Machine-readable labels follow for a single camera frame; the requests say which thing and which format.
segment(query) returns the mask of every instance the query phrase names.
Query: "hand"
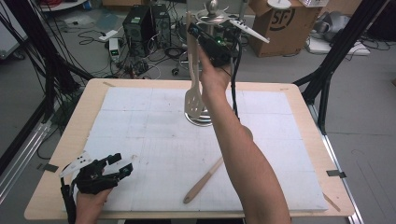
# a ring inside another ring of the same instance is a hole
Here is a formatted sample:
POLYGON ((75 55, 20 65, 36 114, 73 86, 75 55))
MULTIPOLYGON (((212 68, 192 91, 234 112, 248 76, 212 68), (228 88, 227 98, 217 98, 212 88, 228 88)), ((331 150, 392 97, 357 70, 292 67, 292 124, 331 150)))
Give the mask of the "hand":
POLYGON ((210 99, 218 94, 225 94, 231 79, 230 65, 222 68, 213 67, 206 53, 198 48, 199 58, 202 64, 200 80, 203 86, 202 99, 207 104, 210 99))
POLYGON ((78 192, 76 224, 96 223, 111 190, 112 189, 105 189, 97 194, 84 194, 78 192))

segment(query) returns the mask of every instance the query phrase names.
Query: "wooden table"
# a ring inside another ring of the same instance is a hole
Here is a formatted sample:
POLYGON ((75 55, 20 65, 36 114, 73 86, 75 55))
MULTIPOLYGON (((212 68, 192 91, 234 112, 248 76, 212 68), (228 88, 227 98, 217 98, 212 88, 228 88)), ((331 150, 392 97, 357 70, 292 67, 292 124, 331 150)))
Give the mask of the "wooden table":
MULTIPOLYGON (((50 164, 59 166, 56 173, 45 172, 38 183, 35 193, 29 202, 25 217, 27 219, 66 219, 62 210, 64 201, 60 192, 59 173, 70 162, 80 155, 85 146, 90 129, 105 99, 106 91, 111 87, 189 89, 190 81, 174 80, 125 80, 125 79, 93 79, 88 83, 70 119, 50 164)), ((290 103, 305 148, 315 167, 318 182, 323 190, 329 210, 325 212, 293 212, 292 217, 350 217, 354 208, 347 191, 338 176, 330 177, 326 171, 336 170, 318 128, 308 111, 299 89, 292 84, 275 83, 244 83, 236 85, 240 91, 281 91, 290 103)), ((243 212, 107 212, 101 218, 211 218, 211 217, 243 217, 243 212)))

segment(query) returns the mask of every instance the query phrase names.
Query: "gray floor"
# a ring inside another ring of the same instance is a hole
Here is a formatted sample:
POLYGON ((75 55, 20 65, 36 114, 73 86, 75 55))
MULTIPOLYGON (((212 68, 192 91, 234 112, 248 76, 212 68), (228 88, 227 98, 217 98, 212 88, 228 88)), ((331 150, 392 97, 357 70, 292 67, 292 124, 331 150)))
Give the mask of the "gray floor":
MULTIPOLYGON (((86 14, 98 19, 101 11, 86 14)), ((113 24, 118 29, 122 19, 113 24)), ((64 40, 78 61, 90 72, 106 66, 107 52, 100 43, 80 46, 76 33, 64 40)), ((313 72, 324 59, 303 50, 294 57, 257 58, 250 47, 244 49, 238 81, 284 82, 313 72)), ((327 132, 346 172, 347 182, 365 223, 394 223, 396 220, 396 48, 372 50, 369 56, 344 60, 332 79, 327 132)), ((175 62, 161 63, 160 79, 189 79, 187 71, 171 75, 175 62)), ((9 146, 22 125, 41 102, 43 92, 28 60, 0 63, 0 154, 9 146)), ((60 135, 56 133, 40 152, 50 156, 60 135)), ((66 223, 28 221, 24 209, 43 171, 36 169, 36 155, 0 205, 0 223, 66 223)), ((347 223, 343 218, 295 218, 293 223, 347 223)))

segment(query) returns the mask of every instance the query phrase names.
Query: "slotted spatula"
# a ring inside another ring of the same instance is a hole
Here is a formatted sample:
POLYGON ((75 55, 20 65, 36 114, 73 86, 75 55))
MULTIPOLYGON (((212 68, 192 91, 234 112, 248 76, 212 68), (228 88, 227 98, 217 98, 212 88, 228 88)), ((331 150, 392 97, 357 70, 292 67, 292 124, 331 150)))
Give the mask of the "slotted spatula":
MULTIPOLYGON (((192 20, 191 13, 188 11, 186 16, 186 26, 188 28, 192 20)), ((199 83, 198 42, 196 41, 195 37, 189 33, 187 33, 187 52, 189 57, 191 88, 186 92, 184 99, 184 112, 193 119, 198 119, 205 105, 202 101, 199 83)))

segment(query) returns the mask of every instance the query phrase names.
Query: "sf logo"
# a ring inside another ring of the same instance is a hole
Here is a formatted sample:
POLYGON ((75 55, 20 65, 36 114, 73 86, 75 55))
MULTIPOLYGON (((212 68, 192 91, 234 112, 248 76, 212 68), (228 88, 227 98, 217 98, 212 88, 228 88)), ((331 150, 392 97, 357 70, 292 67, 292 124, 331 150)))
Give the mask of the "sf logo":
POLYGON ((295 8, 288 10, 277 10, 271 20, 270 31, 280 31, 288 27, 293 20, 295 8))

